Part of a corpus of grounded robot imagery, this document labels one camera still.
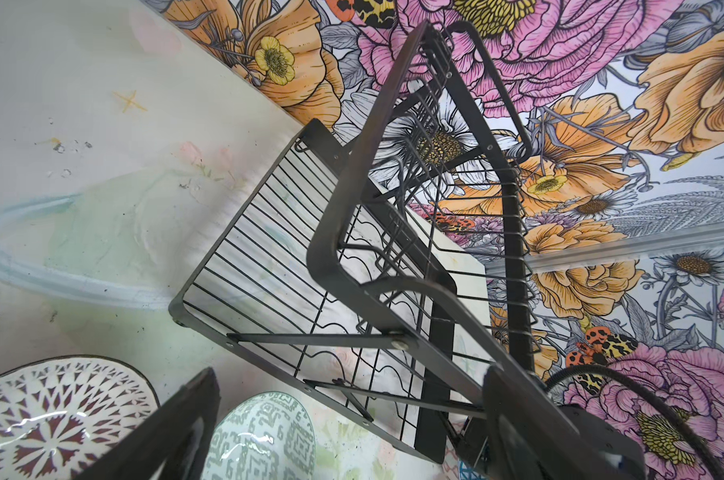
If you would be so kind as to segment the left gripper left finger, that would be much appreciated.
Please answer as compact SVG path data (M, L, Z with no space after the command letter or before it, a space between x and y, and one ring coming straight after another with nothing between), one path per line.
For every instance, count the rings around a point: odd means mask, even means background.
M79 479L199 479L217 425L221 396L205 368Z

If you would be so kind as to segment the black wire dish rack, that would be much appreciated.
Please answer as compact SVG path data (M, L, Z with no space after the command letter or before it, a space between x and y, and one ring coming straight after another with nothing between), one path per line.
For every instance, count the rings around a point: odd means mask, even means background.
M395 448L486 470L534 384L521 164L453 60L468 22L411 32L348 139L310 121L169 311Z

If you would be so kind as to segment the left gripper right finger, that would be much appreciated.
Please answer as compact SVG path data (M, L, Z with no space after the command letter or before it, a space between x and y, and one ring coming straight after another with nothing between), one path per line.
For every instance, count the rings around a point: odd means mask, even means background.
M487 474L492 479L621 479L522 372L491 366L483 382Z

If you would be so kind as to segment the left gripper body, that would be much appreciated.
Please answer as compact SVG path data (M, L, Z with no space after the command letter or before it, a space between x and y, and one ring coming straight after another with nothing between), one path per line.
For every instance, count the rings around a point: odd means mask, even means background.
M647 478L644 451L636 441L578 405L563 405L560 410L587 445L614 470L627 474L630 479Z

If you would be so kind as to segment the maroon patterned white bowl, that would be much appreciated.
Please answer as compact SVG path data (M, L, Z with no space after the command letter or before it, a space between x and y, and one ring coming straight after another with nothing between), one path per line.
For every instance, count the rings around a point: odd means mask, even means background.
M62 356L0 375L0 479L73 479L159 407L149 380L99 356Z

